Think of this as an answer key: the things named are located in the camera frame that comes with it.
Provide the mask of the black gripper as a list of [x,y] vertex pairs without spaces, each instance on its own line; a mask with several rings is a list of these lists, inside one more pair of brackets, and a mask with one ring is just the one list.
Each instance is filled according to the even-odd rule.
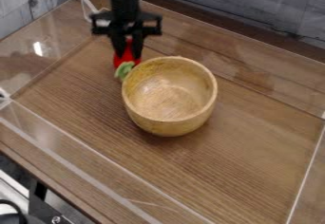
[[[132,34],[132,53],[133,58],[137,60],[140,58],[143,49],[143,36],[162,35],[162,22],[163,17],[156,13],[149,13],[139,11],[132,19],[115,17],[111,11],[100,11],[99,13],[92,13],[89,16],[91,21],[91,33],[95,35],[107,35],[111,37],[112,48],[117,57],[124,54],[127,42],[124,35]],[[115,29],[121,30],[121,34],[112,33]]]

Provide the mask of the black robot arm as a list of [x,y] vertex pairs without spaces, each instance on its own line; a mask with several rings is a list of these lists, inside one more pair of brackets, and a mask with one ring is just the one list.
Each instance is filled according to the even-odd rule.
[[163,17],[141,11],[139,0],[111,0],[111,9],[92,13],[89,21],[91,33],[111,39],[117,59],[131,53],[139,61],[145,37],[163,34]]

